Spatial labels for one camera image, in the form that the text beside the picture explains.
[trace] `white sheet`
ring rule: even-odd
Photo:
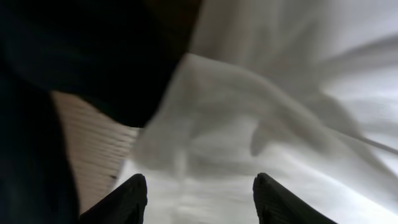
[[[119,180],[144,223],[258,223],[266,172],[338,223],[398,223],[397,1],[217,0]]]

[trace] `white fabric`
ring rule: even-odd
[[[259,223],[265,172],[338,223],[398,223],[398,1],[206,1],[119,180],[144,223]]]

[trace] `white bedsheet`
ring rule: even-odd
[[[144,223],[259,223],[265,172],[338,223],[398,223],[398,1],[206,1],[118,184]]]

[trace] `white cloth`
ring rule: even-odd
[[[144,223],[259,223],[265,172],[338,223],[398,223],[398,1],[217,0],[119,184]]]

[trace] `dark fabric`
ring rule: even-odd
[[[78,200],[51,97],[0,74],[1,223],[76,223]]]
[[[18,77],[77,94],[134,127],[156,112],[179,59],[165,53],[141,1],[2,0],[0,32]]]
[[[0,0],[0,223],[76,223],[49,92],[143,127],[186,51],[200,0]]]

